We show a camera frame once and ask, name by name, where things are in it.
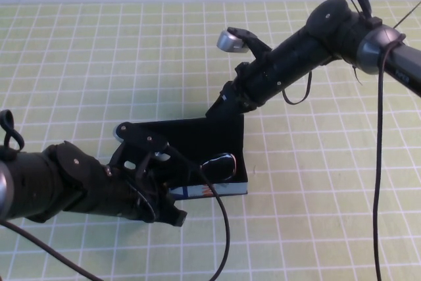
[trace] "small box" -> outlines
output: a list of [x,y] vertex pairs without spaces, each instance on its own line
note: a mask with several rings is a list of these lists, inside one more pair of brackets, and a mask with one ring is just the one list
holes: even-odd
[[[234,115],[227,119],[190,118],[158,122],[135,123],[152,132],[163,135],[189,160],[200,164],[221,153],[231,153],[236,159],[236,174],[227,182],[214,183],[221,196],[247,194],[247,171],[243,156],[244,116]],[[175,200],[212,197],[209,187],[198,177],[187,185],[172,184],[170,192]]]

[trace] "silver cylinder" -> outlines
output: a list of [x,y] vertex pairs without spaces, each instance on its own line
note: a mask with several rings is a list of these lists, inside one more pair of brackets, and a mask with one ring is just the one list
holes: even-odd
[[13,179],[6,164],[0,161],[0,219],[5,220],[14,195]]

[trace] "green grid surface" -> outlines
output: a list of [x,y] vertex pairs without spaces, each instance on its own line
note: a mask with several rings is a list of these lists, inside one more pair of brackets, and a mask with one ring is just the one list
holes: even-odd
[[[393,26],[414,3],[375,2]],[[301,28],[317,3],[145,3],[0,6],[0,104],[26,151],[68,140],[107,163],[114,127],[203,116],[248,54],[216,47],[227,26],[271,47]],[[421,49],[421,11],[399,26]],[[377,77],[334,62],[313,72],[309,98],[281,95],[245,116],[249,193],[225,197],[232,245],[219,280],[374,280],[372,200]],[[307,77],[287,88],[304,95]],[[384,84],[380,194],[383,280],[421,275],[421,99]],[[61,213],[14,220],[104,280],[208,280],[224,250],[214,199],[177,202],[182,228]],[[0,276],[83,280],[0,229]]]

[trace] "bolt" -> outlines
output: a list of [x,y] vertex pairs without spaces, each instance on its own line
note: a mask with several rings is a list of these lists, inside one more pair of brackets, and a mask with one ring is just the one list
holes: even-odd
[[106,166],[106,167],[105,167],[105,172],[107,173],[107,176],[108,176],[108,177],[111,177],[111,176],[112,176],[110,166]]

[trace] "wire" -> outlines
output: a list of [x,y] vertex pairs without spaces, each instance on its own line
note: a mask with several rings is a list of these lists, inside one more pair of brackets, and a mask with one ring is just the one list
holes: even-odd
[[417,3],[416,5],[415,5],[415,7],[414,8],[412,8],[402,19],[400,19],[400,21],[398,22],[398,23],[396,23],[395,24],[395,26],[393,27],[394,29],[396,29],[397,27],[398,27],[398,25],[400,25],[403,21],[405,21],[407,18],[408,18],[408,16],[411,14],[411,13],[413,13],[414,12],[414,10],[415,9],[417,9],[418,8],[418,6],[419,5],[421,5],[421,1],[419,2],[419,3]]
[[192,161],[190,161],[189,159],[187,159],[186,157],[184,157],[179,151],[177,151],[177,149],[168,146],[167,147],[167,153],[170,156],[175,156],[179,159],[181,159],[182,161],[184,161],[192,170],[195,170],[199,173],[200,177],[203,179],[203,181],[206,183],[206,185],[209,187],[209,189],[211,190],[212,194],[215,196],[221,211],[222,211],[222,216],[224,217],[224,223],[225,223],[225,233],[226,233],[226,241],[225,241],[225,250],[224,250],[224,256],[221,260],[221,263],[219,265],[218,270],[215,272],[215,274],[212,276],[212,278],[209,279],[209,281],[215,281],[219,275],[221,274],[222,270],[225,267],[226,261],[228,259],[228,253],[230,252],[230,223],[228,221],[228,215],[226,213],[225,210],[225,206],[218,194],[218,192],[216,192],[214,186],[211,184],[211,182],[208,180],[208,178],[205,176],[205,174],[203,173],[203,171],[200,169],[199,166],[197,166],[197,164],[193,163]]
[[376,183],[374,185],[374,202],[373,202],[373,246],[374,246],[374,262],[376,266],[376,276],[378,281],[382,281],[379,260],[378,245],[378,206],[380,197],[380,182],[382,179],[382,137],[383,137],[383,78],[386,60],[392,49],[399,45],[405,38],[401,34],[396,40],[390,42],[386,48],[384,55],[380,61],[379,82],[378,82],[378,112],[377,112],[377,150],[376,150]]
[[311,78],[312,78],[312,72],[309,72],[309,78],[307,80],[307,88],[305,90],[304,98],[302,98],[302,100],[298,102],[292,102],[291,100],[289,100],[285,90],[282,90],[282,96],[284,97],[285,102],[288,103],[289,105],[298,105],[299,103],[302,103],[305,99],[307,99],[310,93],[310,88],[311,88]]
[[81,274],[82,276],[88,278],[92,281],[103,281],[102,279],[94,276],[93,274],[89,273],[88,271],[82,269],[78,265],[75,265],[72,261],[68,260],[66,257],[61,255],[60,253],[57,253],[53,248],[49,247],[47,244],[43,243],[41,240],[37,239],[35,236],[31,235],[27,231],[21,229],[20,227],[7,222],[5,220],[0,220],[0,225],[4,226],[5,228],[8,228],[9,230],[12,230],[13,232],[16,232],[17,234],[21,235],[22,237],[26,238],[30,242],[36,244],[38,247],[42,248],[46,252],[48,252],[51,256],[56,258],[57,260],[61,261],[63,264],[68,266],[70,269],[76,271],[77,273]]

